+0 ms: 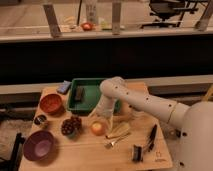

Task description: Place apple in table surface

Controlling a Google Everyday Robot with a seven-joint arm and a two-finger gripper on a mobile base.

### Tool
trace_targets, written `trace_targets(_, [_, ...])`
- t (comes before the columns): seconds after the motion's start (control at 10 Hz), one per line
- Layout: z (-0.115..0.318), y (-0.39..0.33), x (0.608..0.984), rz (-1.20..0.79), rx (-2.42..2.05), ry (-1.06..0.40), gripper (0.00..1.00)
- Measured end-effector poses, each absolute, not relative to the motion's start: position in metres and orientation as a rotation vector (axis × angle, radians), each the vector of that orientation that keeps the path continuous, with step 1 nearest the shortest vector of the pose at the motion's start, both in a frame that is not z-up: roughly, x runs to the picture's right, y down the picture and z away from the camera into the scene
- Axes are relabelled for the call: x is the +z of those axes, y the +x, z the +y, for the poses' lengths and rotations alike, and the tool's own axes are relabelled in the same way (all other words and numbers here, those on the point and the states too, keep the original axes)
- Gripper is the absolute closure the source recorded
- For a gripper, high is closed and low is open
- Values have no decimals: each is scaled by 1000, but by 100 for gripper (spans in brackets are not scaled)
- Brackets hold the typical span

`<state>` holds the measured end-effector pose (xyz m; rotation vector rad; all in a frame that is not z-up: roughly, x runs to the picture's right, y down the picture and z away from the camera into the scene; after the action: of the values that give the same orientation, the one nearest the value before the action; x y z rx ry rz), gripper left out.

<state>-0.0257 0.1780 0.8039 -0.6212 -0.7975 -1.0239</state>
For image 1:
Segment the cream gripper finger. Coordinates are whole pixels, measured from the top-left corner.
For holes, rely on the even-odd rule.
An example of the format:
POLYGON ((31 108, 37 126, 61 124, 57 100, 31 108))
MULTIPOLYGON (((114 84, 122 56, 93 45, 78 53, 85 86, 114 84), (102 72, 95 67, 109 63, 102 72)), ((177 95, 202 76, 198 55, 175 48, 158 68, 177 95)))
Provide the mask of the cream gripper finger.
POLYGON ((99 120, 99 115, 98 113, 96 112, 96 110, 93 110, 89 113, 88 115, 88 120, 93 123, 95 121, 98 121, 99 120))
POLYGON ((113 124, 114 124, 114 115, 111 115, 109 118, 109 133, 113 130, 113 124))

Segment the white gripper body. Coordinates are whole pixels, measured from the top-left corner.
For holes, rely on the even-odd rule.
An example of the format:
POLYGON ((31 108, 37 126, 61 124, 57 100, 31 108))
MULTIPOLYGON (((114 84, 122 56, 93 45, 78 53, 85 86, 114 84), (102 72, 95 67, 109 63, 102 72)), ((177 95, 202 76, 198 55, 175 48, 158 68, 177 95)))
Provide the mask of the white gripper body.
POLYGON ((117 100, 102 95, 96 106, 97 113, 100 116, 109 118, 113 115, 117 100))

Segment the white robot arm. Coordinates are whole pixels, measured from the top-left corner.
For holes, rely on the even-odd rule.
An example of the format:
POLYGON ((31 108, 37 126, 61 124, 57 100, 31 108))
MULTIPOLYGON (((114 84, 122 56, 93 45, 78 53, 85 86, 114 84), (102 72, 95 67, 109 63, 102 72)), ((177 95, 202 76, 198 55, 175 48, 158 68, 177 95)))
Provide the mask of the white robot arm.
POLYGON ((122 100, 137 111, 147 112, 181 132, 178 171, 213 171, 213 102, 191 106, 161 98, 126 86, 121 77, 104 79, 101 97, 90 115, 113 115, 115 103, 122 100))

